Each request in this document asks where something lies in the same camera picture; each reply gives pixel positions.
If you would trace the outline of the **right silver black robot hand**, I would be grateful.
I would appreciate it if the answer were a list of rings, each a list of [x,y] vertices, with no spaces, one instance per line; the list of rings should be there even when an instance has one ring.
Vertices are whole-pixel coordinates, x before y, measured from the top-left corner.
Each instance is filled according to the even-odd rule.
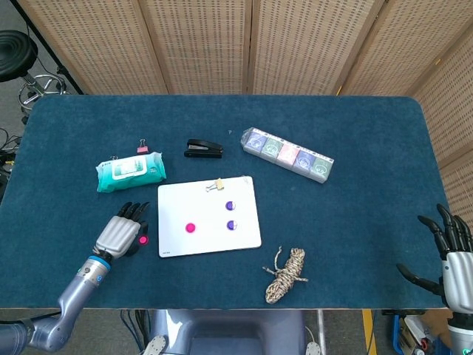
[[[442,218],[440,227],[434,220],[419,215],[418,220],[425,225],[435,241],[442,276],[431,281],[412,273],[404,264],[396,268],[411,284],[442,298],[444,305],[457,314],[472,313],[472,230],[458,215],[453,215],[442,204],[437,205]]]

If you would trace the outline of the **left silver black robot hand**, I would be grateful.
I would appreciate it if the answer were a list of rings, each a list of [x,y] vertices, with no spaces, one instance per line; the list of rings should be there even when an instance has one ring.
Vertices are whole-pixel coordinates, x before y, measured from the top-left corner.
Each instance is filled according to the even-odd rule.
[[[125,203],[100,233],[92,249],[94,255],[105,261],[131,256],[149,241],[149,224],[142,216],[149,202]]]

